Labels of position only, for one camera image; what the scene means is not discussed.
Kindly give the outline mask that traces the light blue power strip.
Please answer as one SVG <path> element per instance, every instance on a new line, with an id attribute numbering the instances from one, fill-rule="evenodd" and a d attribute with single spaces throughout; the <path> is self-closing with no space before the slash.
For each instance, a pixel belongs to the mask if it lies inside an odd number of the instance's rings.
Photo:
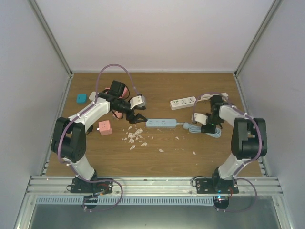
<path id="1" fill-rule="evenodd" d="M 148 119 L 145 126 L 147 128 L 175 128 L 177 124 L 176 119 Z"/>

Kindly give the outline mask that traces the pink block socket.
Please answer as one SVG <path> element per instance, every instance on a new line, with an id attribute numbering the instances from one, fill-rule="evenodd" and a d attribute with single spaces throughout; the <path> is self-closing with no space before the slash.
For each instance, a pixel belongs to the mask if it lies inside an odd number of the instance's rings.
<path id="1" fill-rule="evenodd" d="M 97 130 L 102 136 L 112 134 L 112 127 L 109 120 L 101 121 L 98 123 Z"/>

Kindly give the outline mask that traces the white power strip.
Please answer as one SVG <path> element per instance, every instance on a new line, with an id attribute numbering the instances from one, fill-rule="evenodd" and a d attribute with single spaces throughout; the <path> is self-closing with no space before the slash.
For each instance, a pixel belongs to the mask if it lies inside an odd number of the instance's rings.
<path id="1" fill-rule="evenodd" d="M 178 109 L 183 109 L 183 108 L 187 108 L 187 107 L 193 107 L 195 101 L 196 101 L 195 96 L 171 100 L 170 108 L 171 108 L 171 110 L 178 110 Z"/>

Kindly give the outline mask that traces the black charger plug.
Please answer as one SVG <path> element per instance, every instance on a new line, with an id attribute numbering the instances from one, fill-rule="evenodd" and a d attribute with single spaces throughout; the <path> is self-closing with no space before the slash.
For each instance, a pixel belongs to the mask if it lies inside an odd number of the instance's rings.
<path id="1" fill-rule="evenodd" d="M 91 126 L 88 128 L 88 130 L 86 131 L 86 134 L 88 135 L 89 133 L 91 133 L 91 132 L 93 131 L 93 129 L 94 129 L 94 126 L 91 125 Z"/>

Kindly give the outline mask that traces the small white charger plug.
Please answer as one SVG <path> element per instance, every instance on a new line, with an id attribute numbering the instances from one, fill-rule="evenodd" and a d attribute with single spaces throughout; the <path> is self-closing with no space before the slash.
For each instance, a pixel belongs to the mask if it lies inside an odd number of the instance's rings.
<path id="1" fill-rule="evenodd" d="M 89 100 L 90 100 L 91 102 L 93 102 L 93 101 L 95 101 L 95 98 L 96 98 L 96 92 L 93 91 L 93 92 L 90 94 L 90 96 L 89 96 Z"/>

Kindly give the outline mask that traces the blue cube adapter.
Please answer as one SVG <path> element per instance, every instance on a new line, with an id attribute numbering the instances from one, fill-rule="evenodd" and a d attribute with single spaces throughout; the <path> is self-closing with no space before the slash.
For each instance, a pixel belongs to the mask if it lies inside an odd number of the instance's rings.
<path id="1" fill-rule="evenodd" d="M 87 101 L 87 95 L 86 94 L 78 94 L 77 95 L 77 99 L 76 99 L 76 103 L 77 104 L 84 104 Z"/>

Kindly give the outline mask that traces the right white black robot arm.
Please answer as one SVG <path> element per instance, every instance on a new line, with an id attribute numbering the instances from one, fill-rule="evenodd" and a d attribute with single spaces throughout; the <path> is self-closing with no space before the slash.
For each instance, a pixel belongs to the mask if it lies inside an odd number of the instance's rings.
<path id="1" fill-rule="evenodd" d="M 267 153 L 266 122 L 262 118 L 253 118 L 227 102 L 223 95 L 210 98 L 211 112 L 205 114 L 201 132 L 215 134 L 216 127 L 227 122 L 233 127 L 231 154 L 227 160 L 215 169 L 211 188 L 216 193 L 224 192 L 235 184 L 236 176 L 248 164 Z"/>

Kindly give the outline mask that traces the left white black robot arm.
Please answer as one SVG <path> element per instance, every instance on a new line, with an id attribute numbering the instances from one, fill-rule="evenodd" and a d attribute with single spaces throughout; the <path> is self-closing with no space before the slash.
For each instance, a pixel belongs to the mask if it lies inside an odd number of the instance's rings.
<path id="1" fill-rule="evenodd" d="M 96 91 L 93 94 L 94 100 L 80 112 L 56 120 L 51 150 L 57 154 L 61 164 L 72 168 L 76 177 L 82 180 L 82 188 L 88 193 L 98 188 L 98 180 L 94 178 L 96 171 L 85 156 L 88 129 L 98 119 L 112 111 L 124 114 L 130 124 L 147 121 L 143 115 L 135 113 L 136 109 L 145 109 L 145 97 L 138 94 L 126 101 L 123 98 L 125 87 L 125 84 L 113 81 L 108 90 Z"/>

